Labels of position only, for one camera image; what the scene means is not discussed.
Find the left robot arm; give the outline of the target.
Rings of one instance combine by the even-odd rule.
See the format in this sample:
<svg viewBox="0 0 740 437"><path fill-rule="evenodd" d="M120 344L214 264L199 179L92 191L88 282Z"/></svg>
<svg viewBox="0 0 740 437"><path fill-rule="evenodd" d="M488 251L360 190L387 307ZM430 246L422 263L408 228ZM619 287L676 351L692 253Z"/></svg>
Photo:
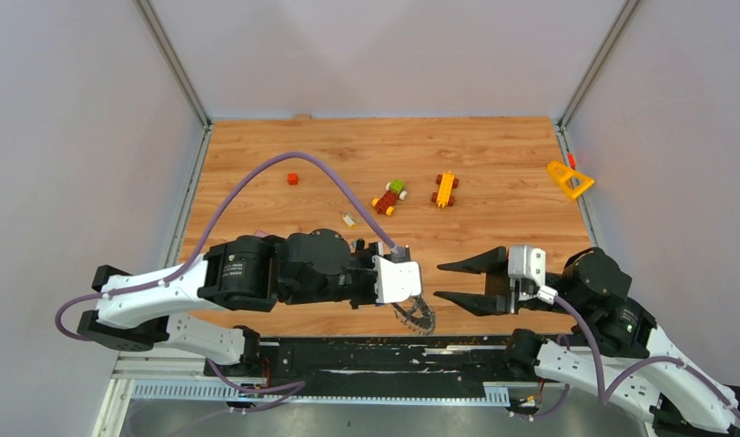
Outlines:
<svg viewBox="0 0 740 437"><path fill-rule="evenodd" d="M401 303L421 295L421 269L406 251L381 243L350 244L331 229L278 236L241 236L192 264L131 276L102 266L94 288L101 300L82 313L80 336L116 351L169 347L229 365L241 376L262 364L258 334L222 329L193 310L270 312L287 305L347 301L352 308Z"/></svg>

